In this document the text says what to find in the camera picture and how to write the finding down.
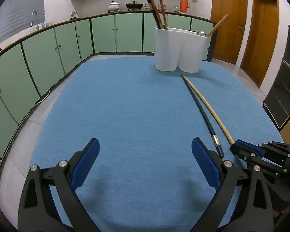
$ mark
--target white utensil holder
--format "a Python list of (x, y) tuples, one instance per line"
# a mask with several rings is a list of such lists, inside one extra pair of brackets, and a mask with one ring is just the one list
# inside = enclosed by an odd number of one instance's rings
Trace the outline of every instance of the white utensil holder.
[(155, 27), (155, 68), (173, 71), (176, 66), (183, 72), (198, 72), (207, 37), (182, 29)]

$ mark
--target gray blind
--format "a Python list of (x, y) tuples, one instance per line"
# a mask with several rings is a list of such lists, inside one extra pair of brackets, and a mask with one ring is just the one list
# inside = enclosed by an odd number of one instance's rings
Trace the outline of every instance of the gray blind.
[(38, 22), (44, 22), (44, 0), (5, 0), (0, 7), (0, 43), (29, 28), (33, 10), (38, 13)]

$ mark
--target wall faucet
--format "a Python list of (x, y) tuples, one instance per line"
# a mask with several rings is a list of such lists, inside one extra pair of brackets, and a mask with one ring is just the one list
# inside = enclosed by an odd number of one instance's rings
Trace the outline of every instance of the wall faucet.
[(38, 31), (38, 30), (39, 30), (39, 25), (38, 25), (38, 13), (34, 10), (34, 11), (32, 11), (32, 16), (33, 16), (34, 14), (36, 14), (36, 30)]

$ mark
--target metal screw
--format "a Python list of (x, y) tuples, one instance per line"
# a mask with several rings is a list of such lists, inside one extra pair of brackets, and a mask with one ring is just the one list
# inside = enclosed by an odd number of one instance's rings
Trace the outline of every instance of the metal screw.
[(33, 172), (34, 172), (35, 170), (37, 170), (37, 169), (38, 169), (38, 166), (35, 165), (35, 164), (32, 165), (32, 166), (30, 167), (30, 170), (33, 171)]
[(232, 167), (232, 162), (229, 161), (229, 160), (226, 160), (223, 164), (224, 164), (226, 167)]
[(59, 162), (59, 167), (65, 167), (67, 165), (67, 161), (66, 160), (62, 160)]
[(254, 165), (254, 170), (260, 172), (261, 168), (258, 165)]

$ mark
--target tile floor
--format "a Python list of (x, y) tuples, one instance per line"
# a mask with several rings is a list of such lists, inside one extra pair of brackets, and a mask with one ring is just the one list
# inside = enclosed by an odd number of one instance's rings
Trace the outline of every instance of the tile floor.
[[(133, 56), (134, 55), (97, 55), (90, 58), (89, 61)], [(263, 93), (238, 66), (217, 59), (213, 59), (212, 62), (224, 67), (230, 73), (235, 75), (255, 96), (259, 103), (263, 103), (263, 100), (265, 99)], [(42, 126), (56, 99), (64, 87), (69, 83), (72, 76), (73, 73), (50, 92), (49, 96), (37, 107), (22, 127), (6, 158), (0, 178), (0, 208), (16, 228), (19, 200), (37, 138), (39, 137)]]

